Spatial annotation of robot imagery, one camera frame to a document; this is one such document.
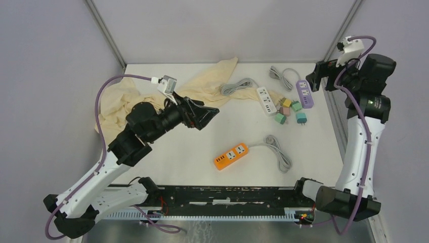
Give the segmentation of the yellow plug adapter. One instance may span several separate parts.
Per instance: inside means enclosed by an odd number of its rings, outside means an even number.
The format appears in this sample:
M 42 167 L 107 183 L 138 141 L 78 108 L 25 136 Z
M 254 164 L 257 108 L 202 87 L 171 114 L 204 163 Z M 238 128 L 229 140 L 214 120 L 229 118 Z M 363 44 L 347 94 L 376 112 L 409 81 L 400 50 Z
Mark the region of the yellow plug adapter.
M 289 108 L 292 105 L 292 101 L 288 98 L 282 98 L 279 101 L 279 105 L 281 107 L 288 107 Z

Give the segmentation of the pink plug adapter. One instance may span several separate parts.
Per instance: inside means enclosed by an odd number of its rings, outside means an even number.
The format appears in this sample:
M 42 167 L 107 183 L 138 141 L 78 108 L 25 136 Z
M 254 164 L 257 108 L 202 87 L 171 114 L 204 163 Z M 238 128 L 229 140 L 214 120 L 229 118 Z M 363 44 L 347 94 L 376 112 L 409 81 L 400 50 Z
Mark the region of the pink plug adapter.
M 284 115 L 286 117 L 289 117 L 290 114 L 291 114 L 291 111 L 290 111 L 289 107 L 283 107 L 283 106 L 281 106 L 278 111 L 279 111 L 280 114 L 282 114 L 282 115 Z

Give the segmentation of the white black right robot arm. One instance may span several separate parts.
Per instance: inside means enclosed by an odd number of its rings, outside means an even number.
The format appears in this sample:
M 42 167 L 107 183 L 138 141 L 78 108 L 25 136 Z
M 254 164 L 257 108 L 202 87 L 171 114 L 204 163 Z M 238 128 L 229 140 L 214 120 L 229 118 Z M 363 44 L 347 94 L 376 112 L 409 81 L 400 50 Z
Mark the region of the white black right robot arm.
M 326 77 L 326 91 L 346 89 L 348 142 L 343 167 L 334 188 L 309 178 L 297 180 L 293 202 L 304 207 L 311 201 L 319 211 L 358 222 L 379 213 L 381 203 L 373 196 L 373 169 L 377 147 L 391 110 L 390 99 L 382 92 L 396 68 L 384 55 L 369 54 L 363 64 L 357 58 L 337 66 L 335 60 L 318 62 L 306 80 L 312 90 Z

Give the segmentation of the green plug adapter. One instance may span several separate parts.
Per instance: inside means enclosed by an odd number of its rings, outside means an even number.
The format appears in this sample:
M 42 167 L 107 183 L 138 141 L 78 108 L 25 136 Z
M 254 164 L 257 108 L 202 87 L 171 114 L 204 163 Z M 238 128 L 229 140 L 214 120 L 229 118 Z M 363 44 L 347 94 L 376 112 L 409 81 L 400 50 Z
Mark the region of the green plug adapter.
M 290 108 L 294 111 L 294 112 L 299 112 L 303 109 L 301 103 L 299 101 L 293 101 L 291 103 Z

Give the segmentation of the white power strip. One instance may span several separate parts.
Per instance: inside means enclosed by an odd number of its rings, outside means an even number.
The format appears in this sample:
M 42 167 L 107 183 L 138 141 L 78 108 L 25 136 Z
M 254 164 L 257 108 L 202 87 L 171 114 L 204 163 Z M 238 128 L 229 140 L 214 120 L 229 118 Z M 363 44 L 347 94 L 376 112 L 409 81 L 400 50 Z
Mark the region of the white power strip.
M 258 87 L 256 93 L 259 97 L 260 104 L 264 113 L 267 116 L 273 116 L 277 113 L 276 105 L 274 104 L 268 90 L 265 87 Z

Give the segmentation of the purple power strip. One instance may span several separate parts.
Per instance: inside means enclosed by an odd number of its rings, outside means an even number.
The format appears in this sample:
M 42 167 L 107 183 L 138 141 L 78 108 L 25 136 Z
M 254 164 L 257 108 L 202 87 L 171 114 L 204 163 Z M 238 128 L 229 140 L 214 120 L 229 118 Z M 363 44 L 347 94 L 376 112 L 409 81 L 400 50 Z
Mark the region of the purple power strip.
M 310 109 L 314 106 L 314 100 L 311 95 L 309 83 L 306 80 L 296 82 L 297 93 L 303 109 Z

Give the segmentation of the orange power strip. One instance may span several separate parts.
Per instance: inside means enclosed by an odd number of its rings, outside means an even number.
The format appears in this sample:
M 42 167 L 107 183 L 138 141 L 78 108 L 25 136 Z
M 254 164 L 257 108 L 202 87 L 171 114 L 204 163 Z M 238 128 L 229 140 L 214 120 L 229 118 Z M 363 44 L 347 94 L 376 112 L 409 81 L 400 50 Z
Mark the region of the orange power strip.
M 239 143 L 235 147 L 229 149 L 227 152 L 214 158 L 213 164 L 217 170 L 221 171 L 239 159 L 243 158 L 248 153 L 249 147 L 244 143 Z

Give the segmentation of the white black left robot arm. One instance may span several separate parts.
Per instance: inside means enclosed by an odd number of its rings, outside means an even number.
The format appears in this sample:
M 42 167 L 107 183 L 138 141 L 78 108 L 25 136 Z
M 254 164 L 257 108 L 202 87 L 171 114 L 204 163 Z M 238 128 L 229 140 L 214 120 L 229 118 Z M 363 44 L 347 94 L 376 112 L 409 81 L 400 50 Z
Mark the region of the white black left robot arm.
M 102 195 L 117 177 L 127 172 L 151 152 L 151 144 L 179 124 L 201 130 L 219 113 L 202 101 L 177 97 L 163 110 L 149 102 L 136 104 L 126 116 L 126 126 L 105 148 L 101 159 L 72 187 L 61 194 L 49 194 L 44 205 L 63 237 L 71 239 L 89 232 L 105 216 L 125 207 L 159 199 L 159 188 L 149 177 L 136 184 Z

